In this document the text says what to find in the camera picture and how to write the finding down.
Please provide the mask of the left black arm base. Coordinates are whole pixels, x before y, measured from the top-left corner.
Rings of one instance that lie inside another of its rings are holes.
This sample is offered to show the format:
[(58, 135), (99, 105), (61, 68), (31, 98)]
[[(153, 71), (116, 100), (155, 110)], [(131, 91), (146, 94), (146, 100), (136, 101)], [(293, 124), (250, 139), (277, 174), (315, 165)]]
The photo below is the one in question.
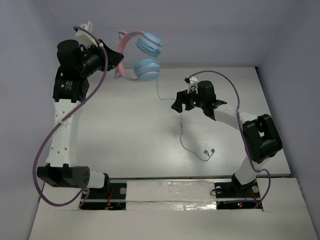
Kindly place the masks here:
[(126, 210), (127, 182), (124, 180), (111, 180), (105, 175), (102, 188), (90, 188), (89, 192), (82, 193), (79, 202), (81, 210), (90, 211), (122, 211)]

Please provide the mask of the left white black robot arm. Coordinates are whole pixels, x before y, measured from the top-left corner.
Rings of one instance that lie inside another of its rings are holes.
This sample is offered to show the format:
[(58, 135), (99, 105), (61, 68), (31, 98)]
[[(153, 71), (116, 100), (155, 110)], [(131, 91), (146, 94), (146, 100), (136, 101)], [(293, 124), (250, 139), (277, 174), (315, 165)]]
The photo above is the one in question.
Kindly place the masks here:
[(124, 58), (107, 46), (84, 46), (69, 39), (57, 45), (57, 69), (54, 87), (54, 132), (45, 166), (36, 169), (36, 178), (55, 188), (93, 188), (100, 197), (111, 193), (104, 173), (77, 163), (76, 141), (82, 106), (89, 99), (88, 78), (97, 71), (106, 73)]

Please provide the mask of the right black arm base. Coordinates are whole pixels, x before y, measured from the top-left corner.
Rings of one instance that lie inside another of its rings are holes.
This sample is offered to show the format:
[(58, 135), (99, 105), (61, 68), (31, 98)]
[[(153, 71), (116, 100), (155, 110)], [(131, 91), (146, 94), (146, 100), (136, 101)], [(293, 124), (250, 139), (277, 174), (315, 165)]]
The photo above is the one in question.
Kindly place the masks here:
[(215, 182), (210, 195), (218, 210), (263, 209), (257, 180), (241, 185), (233, 174), (231, 181)]

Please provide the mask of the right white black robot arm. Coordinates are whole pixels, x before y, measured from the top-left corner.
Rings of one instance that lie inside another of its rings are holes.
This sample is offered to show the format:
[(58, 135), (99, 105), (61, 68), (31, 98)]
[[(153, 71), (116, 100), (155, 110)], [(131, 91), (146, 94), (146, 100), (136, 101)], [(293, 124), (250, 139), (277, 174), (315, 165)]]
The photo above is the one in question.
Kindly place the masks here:
[(186, 78), (188, 88), (176, 94), (171, 108), (178, 113), (194, 108), (202, 109), (208, 118), (227, 124), (240, 131), (246, 157), (231, 177), (231, 192), (238, 197), (249, 191), (265, 162), (283, 148), (283, 143), (272, 117), (241, 112), (216, 97), (213, 84), (208, 80)]

